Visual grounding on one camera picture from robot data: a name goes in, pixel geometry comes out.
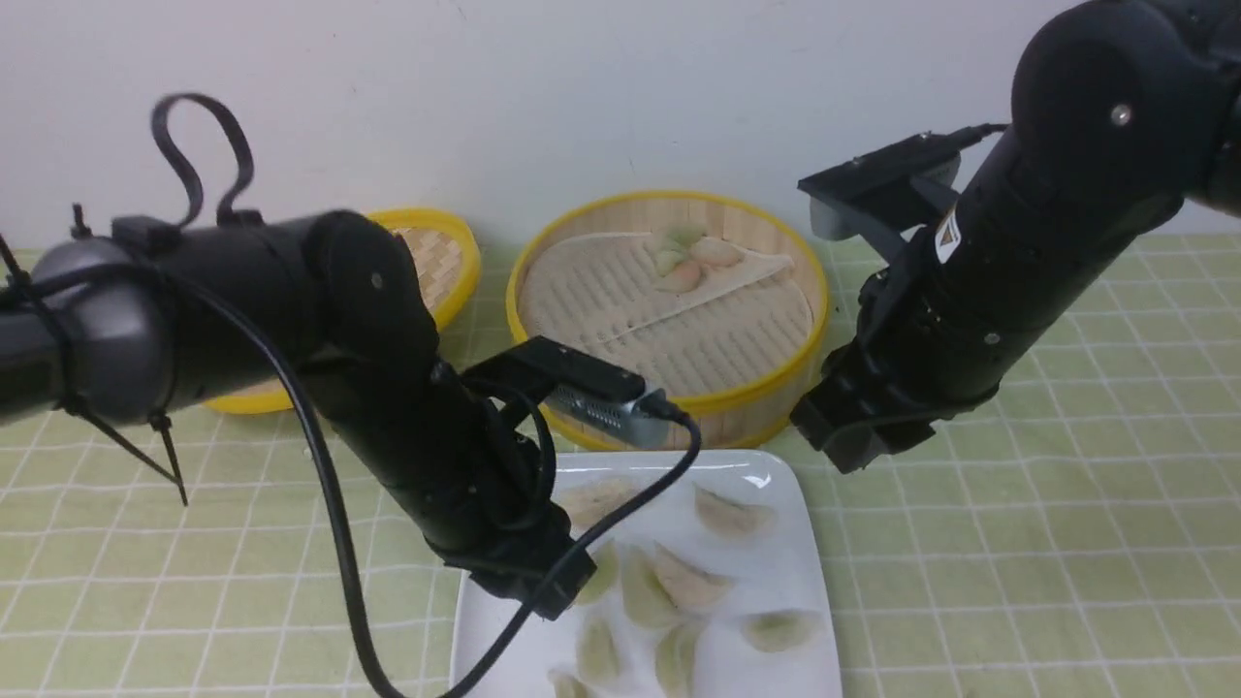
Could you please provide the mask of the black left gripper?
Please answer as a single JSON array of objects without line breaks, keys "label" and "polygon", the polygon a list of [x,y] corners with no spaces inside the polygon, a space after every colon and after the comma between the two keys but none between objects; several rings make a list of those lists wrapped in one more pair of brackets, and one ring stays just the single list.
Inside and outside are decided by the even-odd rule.
[{"label": "black left gripper", "polygon": [[566,512],[551,504],[541,520],[519,532],[496,532],[465,551],[442,551],[449,568],[496,599],[526,604],[546,621],[561,619],[594,576],[597,565],[571,535]]}]

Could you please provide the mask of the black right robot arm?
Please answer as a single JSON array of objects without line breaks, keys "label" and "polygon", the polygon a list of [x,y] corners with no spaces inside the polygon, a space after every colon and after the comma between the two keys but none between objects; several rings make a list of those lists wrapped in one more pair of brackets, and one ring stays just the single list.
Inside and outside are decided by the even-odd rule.
[{"label": "black right robot arm", "polygon": [[1239,4],[1086,1],[1024,48],[1006,124],[802,178],[812,232],[862,238],[854,339],[791,424],[843,473],[997,396],[1108,266],[1186,202],[1239,215]]}]

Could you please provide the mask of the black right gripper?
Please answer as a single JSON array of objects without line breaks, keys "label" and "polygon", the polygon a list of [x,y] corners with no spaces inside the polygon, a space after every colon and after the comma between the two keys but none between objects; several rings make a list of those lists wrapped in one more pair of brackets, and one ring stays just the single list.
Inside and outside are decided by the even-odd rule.
[{"label": "black right gripper", "polygon": [[795,402],[791,424],[841,474],[881,456],[905,455],[944,424],[997,396],[999,378],[983,366],[934,361],[920,351],[881,356],[839,349]]}]

